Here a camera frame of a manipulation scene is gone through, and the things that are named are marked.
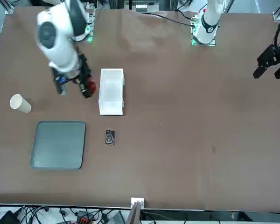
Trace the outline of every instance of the small black object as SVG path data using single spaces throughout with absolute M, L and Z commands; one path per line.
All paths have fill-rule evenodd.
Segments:
M 20 221 L 17 219 L 16 215 L 11 211 L 8 211 L 0 219 L 0 224 L 19 224 Z
M 107 223 L 108 221 L 109 221 L 109 220 L 108 220 L 107 214 L 102 213 L 101 223 L 105 224 L 105 223 Z
M 48 212 L 49 211 L 49 207 L 48 206 L 43 206 L 43 209 Z
M 114 145 L 114 131 L 106 131 L 105 144 L 108 146 Z
M 63 217 L 66 217 L 66 212 L 65 211 L 63 211 L 63 210 L 59 210 L 59 213 L 63 216 Z

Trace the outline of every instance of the black cable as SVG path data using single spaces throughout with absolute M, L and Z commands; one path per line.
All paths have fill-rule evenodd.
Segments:
M 214 219 L 214 217 L 212 215 L 210 215 L 210 220 L 215 220 L 215 221 L 218 221 L 219 224 L 221 224 L 220 220 L 219 219 Z
M 187 1 L 185 1 L 181 6 L 179 6 L 178 7 L 178 9 L 177 10 L 179 10 L 181 7 L 183 7 L 184 5 L 186 5 L 189 1 L 191 1 L 191 0 L 187 0 Z
M 88 216 L 88 211 L 87 211 L 87 209 L 86 209 L 86 215 L 87 215 L 87 224 L 89 223 L 89 216 Z
M 63 216 L 63 214 L 61 213 L 61 211 L 62 211 L 61 208 L 59 208 L 59 213 L 60 213 L 60 215 L 62 216 L 62 218 L 63 218 L 63 220 L 64 220 L 64 223 L 67 223 L 66 220 L 65 220 L 65 218 L 64 218 L 64 216 Z
M 153 14 L 153 13 L 151 13 L 150 15 L 156 15 L 156 16 L 159 16 L 159 17 L 161 17 L 161 18 L 163 18 L 163 19 L 170 20 L 170 21 L 172 21 L 172 22 L 176 22 L 176 23 L 179 23 L 179 24 L 182 24 L 182 25 L 188 26 L 188 27 L 193 27 L 193 28 L 195 28 L 195 26 L 194 26 L 194 25 L 187 24 L 187 23 L 183 23 L 183 22 L 179 22 L 179 21 L 176 21 L 176 20 L 172 20 L 172 19 L 167 18 L 167 17 L 162 16 L 162 15 Z
M 26 222 L 27 222 L 27 215 L 30 213 L 29 212 L 25 212 L 24 217 L 22 218 L 22 220 L 20 221 L 20 224 L 24 221 L 24 219 L 26 218 Z
M 153 224 L 157 224 L 157 222 L 155 221 L 155 219 L 154 219 L 154 217 L 152 217 L 151 215 L 149 215 L 149 214 L 147 214 L 147 213 L 144 213 L 145 215 L 147 215 L 148 217 L 150 217 L 152 220 L 153 220 Z
M 25 220 L 26 220 L 26 224 L 28 224 L 28 221 L 27 221 L 27 211 L 28 211 L 28 208 L 26 208 L 26 211 L 25 211 Z
M 42 224 L 41 221 L 39 220 L 38 216 L 37 216 L 37 213 L 40 209 L 37 208 L 37 207 L 34 207 L 34 208 L 30 208 L 30 211 L 32 212 L 32 220 L 33 218 L 35 217 L 36 220 L 38 221 L 38 224 Z
M 108 218 L 108 215 L 112 212 L 112 211 L 114 211 L 115 209 L 111 209 L 110 211 L 108 211 L 105 215 L 106 215 L 106 217 Z M 102 212 L 102 217 L 101 217 L 101 220 L 97 223 L 97 224 L 100 224 L 100 223 L 102 223 L 102 224 L 106 224 L 106 223 L 104 223 L 104 222 L 102 222 L 103 221 L 103 212 Z
M 204 7 L 206 7 L 206 5 L 207 5 L 207 3 L 198 12 L 200 12 Z
M 18 1 L 20 1 L 20 0 L 8 1 L 8 2 L 9 2 L 9 3 L 16 3 L 16 2 L 18 2 Z
M 180 12 L 182 14 L 183 17 L 185 17 L 188 20 L 191 20 L 191 17 L 186 16 L 181 10 L 177 9 L 177 12 Z
M 78 216 L 78 213 L 77 212 L 74 212 L 73 209 L 69 208 L 70 211 L 75 215 L 75 216 Z

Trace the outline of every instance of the paper cup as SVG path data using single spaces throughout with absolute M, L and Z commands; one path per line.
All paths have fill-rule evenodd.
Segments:
M 31 105 L 20 94 L 13 95 L 9 104 L 11 108 L 24 113 L 29 113 L 31 111 Z

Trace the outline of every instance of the brown table surface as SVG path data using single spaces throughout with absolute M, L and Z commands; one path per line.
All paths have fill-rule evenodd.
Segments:
M 16 8 L 0 38 L 0 203 L 53 203 L 280 212 L 280 81 L 252 76 L 277 28 L 268 14 L 223 14 L 216 47 L 190 45 L 188 27 L 126 10 L 102 10 L 94 41 L 80 44 L 99 84 L 123 68 L 125 116 L 99 115 L 98 91 L 61 97 L 35 43 L 36 14 Z M 185 22 L 181 15 L 163 14 Z M 9 107 L 13 94 L 33 111 Z M 35 170 L 41 120 L 86 123 L 77 171 Z M 114 146 L 105 146 L 106 130 Z

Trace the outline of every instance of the cable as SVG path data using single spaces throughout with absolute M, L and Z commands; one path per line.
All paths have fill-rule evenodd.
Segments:
M 18 2 L 18 1 L 20 1 L 20 0 L 8 1 L 8 2 L 9 2 L 9 3 L 16 3 L 16 2 Z
M 64 218 L 64 216 L 63 216 L 63 213 L 62 213 L 61 208 L 59 208 L 59 213 L 60 213 L 60 215 L 62 216 L 62 219 L 64 220 L 64 223 L 67 223 L 67 221 L 65 220 L 65 218 Z
M 191 20 L 191 19 L 192 19 L 192 17 L 186 16 L 186 15 L 185 15 L 181 10 L 179 10 L 179 9 L 177 9 L 177 12 L 180 12 L 180 13 L 182 14 L 182 16 L 185 17 L 185 18 L 188 19 L 188 20 Z
M 26 220 L 26 224 L 28 224 L 28 221 L 27 221 L 27 211 L 28 211 L 28 208 L 26 208 L 26 211 L 25 211 L 25 220 Z
M 198 13 L 204 8 L 206 7 L 207 3 L 198 11 Z
M 143 213 L 144 213 L 144 214 L 155 215 L 155 216 L 160 216 L 160 217 L 163 217 L 163 218 L 165 218 L 165 219 L 168 219 L 168 220 L 173 220 L 173 221 L 174 221 L 174 219 L 172 219 L 172 218 L 169 218 L 169 217 L 167 217 L 167 216 L 164 216 L 164 215 L 162 215 L 162 214 L 159 214 L 159 213 L 153 213 L 153 212 L 147 212 L 147 211 L 143 211 Z
M 78 213 L 77 212 L 74 212 L 73 209 L 69 208 L 70 211 L 75 215 L 75 216 L 78 216 Z
M 153 220 L 153 222 L 152 222 L 153 224 L 157 224 L 157 222 L 155 221 L 154 217 L 152 217 L 151 215 L 149 215 L 147 213 L 145 213 L 145 214 Z
M 183 22 L 179 22 L 179 21 L 176 21 L 176 20 L 172 20 L 172 19 L 167 18 L 167 17 L 162 16 L 162 15 L 153 14 L 153 13 L 151 13 L 150 15 L 156 15 L 156 16 L 159 16 L 159 17 L 161 17 L 161 18 L 163 18 L 163 19 L 170 20 L 170 21 L 172 21 L 172 22 L 176 22 L 176 23 L 179 23 L 179 24 L 182 24 L 182 25 L 188 26 L 188 27 L 193 27 L 193 28 L 195 28 L 195 26 L 194 26 L 194 25 L 187 24 L 187 23 L 183 23 Z
M 219 224 L 221 224 L 220 220 L 219 219 L 214 219 L 214 217 L 212 215 L 210 215 L 210 220 L 215 220 L 215 221 L 218 221 Z
M 108 211 L 105 215 L 106 215 L 106 217 L 108 218 L 108 215 L 112 212 L 112 211 L 114 211 L 115 209 L 111 209 L 110 211 Z M 101 220 L 97 223 L 97 224 L 100 224 L 100 223 L 102 223 L 102 224 L 106 224 L 106 223 L 104 223 L 104 222 L 102 222 L 103 221 L 103 212 L 102 212 L 102 217 L 101 217 Z
M 191 0 L 185 1 L 181 6 L 179 6 L 179 8 L 178 8 L 177 10 L 179 10 L 181 7 L 183 7 L 184 5 L 186 5 L 189 1 L 191 1 Z
M 30 207 L 30 211 L 32 212 L 32 221 L 33 221 L 33 217 L 35 217 L 36 218 L 36 220 L 38 221 L 38 224 L 42 224 L 41 223 L 41 221 L 38 219 L 38 216 L 37 216 L 37 213 L 38 213 L 38 211 L 40 210 L 40 209 L 38 209 L 38 208 L 31 208 Z

